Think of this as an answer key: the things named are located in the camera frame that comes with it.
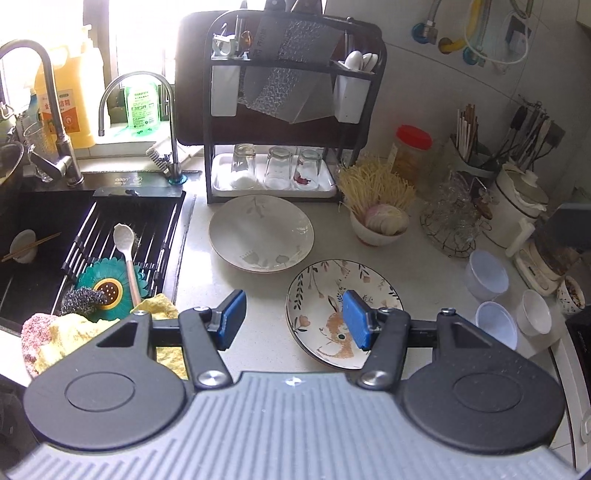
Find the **yellow bottle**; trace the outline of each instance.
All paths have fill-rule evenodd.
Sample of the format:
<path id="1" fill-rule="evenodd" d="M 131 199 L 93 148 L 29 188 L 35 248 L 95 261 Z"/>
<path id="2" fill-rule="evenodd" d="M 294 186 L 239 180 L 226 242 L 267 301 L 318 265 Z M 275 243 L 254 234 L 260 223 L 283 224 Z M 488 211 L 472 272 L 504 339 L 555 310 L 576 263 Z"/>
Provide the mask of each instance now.
<path id="1" fill-rule="evenodd" d="M 66 133 L 74 148 L 89 148 L 96 144 L 99 129 L 99 103 L 105 90 L 103 59 L 98 48 L 88 37 L 90 25 L 82 28 L 82 41 L 63 45 L 50 51 L 56 78 L 57 99 Z M 37 70 L 35 90 L 43 121 L 50 124 L 51 111 L 47 101 L 47 89 L 43 65 Z"/>

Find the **pink towel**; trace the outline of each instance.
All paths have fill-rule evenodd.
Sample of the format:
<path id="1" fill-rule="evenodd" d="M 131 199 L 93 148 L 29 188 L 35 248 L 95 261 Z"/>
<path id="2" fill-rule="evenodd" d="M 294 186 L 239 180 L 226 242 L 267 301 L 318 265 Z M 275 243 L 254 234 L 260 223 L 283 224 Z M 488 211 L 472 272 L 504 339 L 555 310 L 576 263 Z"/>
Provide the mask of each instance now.
<path id="1" fill-rule="evenodd" d="M 57 317 L 46 313 L 36 313 L 22 324 L 21 349 L 27 371 L 32 377 L 39 373 L 33 366 L 37 361 L 37 351 L 41 345 L 46 345 L 51 340 L 49 325 Z"/>

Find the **chopsticks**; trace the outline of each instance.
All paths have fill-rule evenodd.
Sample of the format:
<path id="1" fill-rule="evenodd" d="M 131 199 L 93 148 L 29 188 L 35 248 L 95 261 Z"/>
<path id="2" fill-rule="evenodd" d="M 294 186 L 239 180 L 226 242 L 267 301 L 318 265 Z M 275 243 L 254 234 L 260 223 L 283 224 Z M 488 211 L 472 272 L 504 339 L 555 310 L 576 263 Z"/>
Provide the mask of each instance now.
<path id="1" fill-rule="evenodd" d="M 469 103 L 463 112 L 458 110 L 456 122 L 456 148 L 462 160 L 468 163 L 478 135 L 476 105 Z"/>
<path id="2" fill-rule="evenodd" d="M 61 232 L 57 232 L 57 233 L 54 233 L 53 235 L 42 238 L 41 240 L 37 240 L 36 242 L 25 245 L 23 248 L 21 248 L 20 250 L 17 250 L 16 252 L 13 252 L 8 255 L 4 255 L 2 257 L 2 262 L 5 262 L 6 260 L 10 260 L 11 258 L 14 258 L 14 257 L 18 257 L 20 254 L 26 252 L 27 250 L 30 250 L 31 248 L 36 247 L 37 245 L 44 244 L 45 242 L 48 242 L 49 240 L 53 240 L 55 237 L 58 237 L 60 235 L 61 235 Z"/>

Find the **white tray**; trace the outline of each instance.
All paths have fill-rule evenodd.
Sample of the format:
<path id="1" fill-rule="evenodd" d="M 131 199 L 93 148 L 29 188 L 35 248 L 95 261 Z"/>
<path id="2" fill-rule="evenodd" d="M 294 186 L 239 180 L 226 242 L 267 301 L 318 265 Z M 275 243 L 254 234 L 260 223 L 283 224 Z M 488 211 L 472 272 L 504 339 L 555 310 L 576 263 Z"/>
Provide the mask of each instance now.
<path id="1" fill-rule="evenodd" d="M 275 197 L 331 198 L 336 194 L 335 181 L 324 161 L 320 166 L 320 181 L 317 190 L 299 190 L 293 184 L 286 190 L 266 189 L 262 184 L 267 167 L 267 155 L 265 154 L 257 154 L 255 157 L 257 185 L 250 190 L 235 190 L 229 183 L 232 156 L 232 153 L 221 153 L 213 158 L 212 193 L 216 197 L 239 197 L 262 193 Z"/>

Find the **yellow cloth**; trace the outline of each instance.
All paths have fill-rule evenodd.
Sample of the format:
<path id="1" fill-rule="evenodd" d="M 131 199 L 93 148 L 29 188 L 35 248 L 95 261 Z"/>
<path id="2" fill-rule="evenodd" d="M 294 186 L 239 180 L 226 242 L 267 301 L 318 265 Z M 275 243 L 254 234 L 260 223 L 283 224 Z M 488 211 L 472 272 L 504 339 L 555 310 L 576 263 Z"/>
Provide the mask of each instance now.
<path id="1" fill-rule="evenodd" d="M 178 318 L 176 307 L 161 293 L 151 299 L 144 300 L 132 312 L 135 310 L 150 312 L 154 320 Z M 51 341 L 42 345 L 37 352 L 35 370 L 42 373 L 111 326 L 113 326 L 113 322 L 99 320 L 93 323 L 75 313 L 56 318 L 49 326 Z M 184 380 L 188 378 L 184 366 L 183 350 L 180 347 L 157 347 L 156 357 L 159 364 L 168 367 L 180 378 Z"/>

